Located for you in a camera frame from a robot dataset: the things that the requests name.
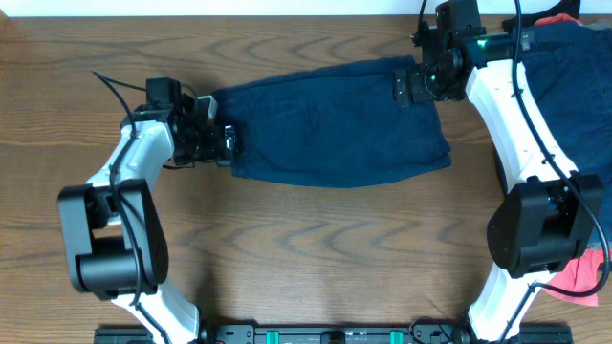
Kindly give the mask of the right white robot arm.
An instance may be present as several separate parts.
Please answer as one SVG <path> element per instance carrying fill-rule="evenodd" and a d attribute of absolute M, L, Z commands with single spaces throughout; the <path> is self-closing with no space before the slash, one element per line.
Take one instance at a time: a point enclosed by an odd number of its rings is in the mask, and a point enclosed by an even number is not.
<path fill-rule="evenodd" d="M 419 64 L 398 69 L 394 96 L 402 107 L 467 99 L 492 138 L 505 197 L 487 225 L 492 269 L 467 312 L 457 343 L 569 342 L 564 330 L 522 330 L 541 290 L 579 258 L 592 233 L 601 180 L 582 174 L 566 156 L 532 96 L 519 45 L 505 33 L 416 33 Z"/>

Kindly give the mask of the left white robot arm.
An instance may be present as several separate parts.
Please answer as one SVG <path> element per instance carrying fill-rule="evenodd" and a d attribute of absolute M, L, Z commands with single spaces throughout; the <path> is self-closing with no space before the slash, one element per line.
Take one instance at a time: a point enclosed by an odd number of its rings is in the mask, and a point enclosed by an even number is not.
<path fill-rule="evenodd" d="M 167 161 L 227 161 L 235 134 L 214 103 L 191 109 L 143 106 L 120 125 L 99 172 L 57 196 L 69 279 L 130 312 L 153 343 L 212 343 L 215 330 L 168 275 L 169 256 L 152 192 Z"/>

